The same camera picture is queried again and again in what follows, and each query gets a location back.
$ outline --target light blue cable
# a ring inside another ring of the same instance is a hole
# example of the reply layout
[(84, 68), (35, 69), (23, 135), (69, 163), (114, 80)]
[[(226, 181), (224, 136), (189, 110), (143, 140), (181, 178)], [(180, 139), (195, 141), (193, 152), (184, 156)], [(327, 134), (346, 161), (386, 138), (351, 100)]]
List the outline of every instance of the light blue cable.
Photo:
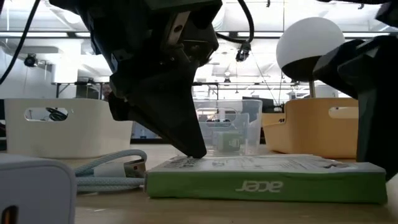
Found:
[(130, 149), (116, 152), (101, 157), (93, 162), (75, 169), (78, 192), (113, 192), (119, 190), (131, 190), (144, 185), (143, 178), (130, 177), (94, 177), (94, 168), (106, 162), (126, 156), (140, 156), (144, 162), (147, 154), (138, 149)]

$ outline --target desk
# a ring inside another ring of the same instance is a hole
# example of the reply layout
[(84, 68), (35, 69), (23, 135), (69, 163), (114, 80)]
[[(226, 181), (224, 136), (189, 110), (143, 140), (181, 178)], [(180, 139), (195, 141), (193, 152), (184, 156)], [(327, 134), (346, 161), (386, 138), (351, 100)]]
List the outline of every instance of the desk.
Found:
[[(148, 154), (147, 168), (175, 155), (166, 145), (140, 145)], [(77, 166), (87, 161), (65, 161)], [(362, 224), (397, 223), (398, 177), (388, 183), (389, 204), (285, 203), (225, 200), (150, 199), (142, 189), (77, 198), (76, 224), (214, 223), (214, 224)]]

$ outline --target white ball lamp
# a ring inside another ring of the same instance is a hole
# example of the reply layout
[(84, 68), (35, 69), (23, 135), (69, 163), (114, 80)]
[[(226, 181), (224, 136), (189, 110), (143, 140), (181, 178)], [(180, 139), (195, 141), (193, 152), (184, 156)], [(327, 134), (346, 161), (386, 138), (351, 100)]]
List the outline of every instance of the white ball lamp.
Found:
[(343, 32), (334, 22), (321, 17), (302, 19), (280, 37), (277, 63), (291, 79), (310, 82), (312, 96), (315, 96), (312, 71), (318, 59), (344, 42)]

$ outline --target black camera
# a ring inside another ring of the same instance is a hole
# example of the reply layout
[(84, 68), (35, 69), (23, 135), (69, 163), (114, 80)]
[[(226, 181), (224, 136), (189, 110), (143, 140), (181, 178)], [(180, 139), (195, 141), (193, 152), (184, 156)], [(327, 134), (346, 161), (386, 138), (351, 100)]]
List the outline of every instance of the black camera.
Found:
[(249, 52), (251, 51), (250, 43), (242, 44), (241, 48), (238, 50), (236, 54), (237, 62), (244, 62), (249, 57)]
[(39, 61), (36, 58), (36, 54), (27, 54), (27, 57), (24, 60), (24, 64), (27, 67), (34, 68), (37, 67)]

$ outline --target acer logo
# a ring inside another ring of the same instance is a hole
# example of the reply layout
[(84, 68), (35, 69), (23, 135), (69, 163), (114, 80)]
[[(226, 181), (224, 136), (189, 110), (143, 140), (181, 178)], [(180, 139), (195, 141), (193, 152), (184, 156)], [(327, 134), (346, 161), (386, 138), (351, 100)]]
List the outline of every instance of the acer logo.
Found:
[(245, 180), (240, 189), (235, 189), (237, 192), (271, 192), (279, 193), (282, 190), (284, 183), (282, 181), (253, 181)]

